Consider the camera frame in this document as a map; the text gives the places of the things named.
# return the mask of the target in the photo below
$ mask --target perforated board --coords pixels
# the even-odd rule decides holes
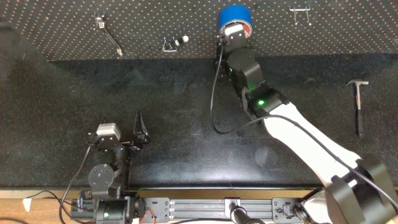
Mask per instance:
[[[232,4],[251,12],[251,46],[258,56],[398,53],[398,1],[388,0],[2,0],[0,16],[26,36],[48,60],[119,58],[95,27],[104,12],[106,28],[123,58],[212,58],[218,15]],[[310,6],[297,12],[289,6]],[[178,52],[161,51],[164,37],[189,36]]]

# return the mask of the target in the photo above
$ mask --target hammer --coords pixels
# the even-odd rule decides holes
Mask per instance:
[[[368,85],[369,81],[362,81],[354,79],[349,81],[346,85],[354,83],[356,89],[356,133],[359,137],[363,136],[362,114],[361,114],[361,95],[359,94],[360,85]]]

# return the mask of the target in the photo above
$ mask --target roll of tape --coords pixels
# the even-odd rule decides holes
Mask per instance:
[[[220,34],[224,34],[226,26],[234,23],[243,25],[244,34],[247,39],[251,36],[253,28],[249,9],[244,6],[235,5],[228,6],[220,12]]]

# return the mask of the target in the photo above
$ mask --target black tabletop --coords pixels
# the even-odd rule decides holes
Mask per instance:
[[[216,134],[209,121],[215,75],[210,59],[86,60],[48,63],[38,52],[1,48],[0,187],[62,189],[78,169],[86,136],[103,114],[132,134],[137,110],[152,143],[132,157],[131,187],[316,187],[321,182],[287,146],[258,125]],[[361,157],[373,156],[398,185],[398,56],[258,58],[268,84],[320,131]],[[354,78],[364,137],[355,130]],[[248,120],[229,80],[216,87],[215,120],[227,130]],[[101,160],[92,153],[73,187],[88,186]]]

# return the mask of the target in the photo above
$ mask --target blue tape roll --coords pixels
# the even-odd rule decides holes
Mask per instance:
[[[220,33],[224,32],[224,28],[231,22],[239,22],[242,24],[246,24],[250,27],[250,33],[246,38],[250,37],[252,34],[252,23],[251,23],[251,15],[249,9],[244,6],[235,5],[228,6],[220,12],[219,19],[219,28]]]

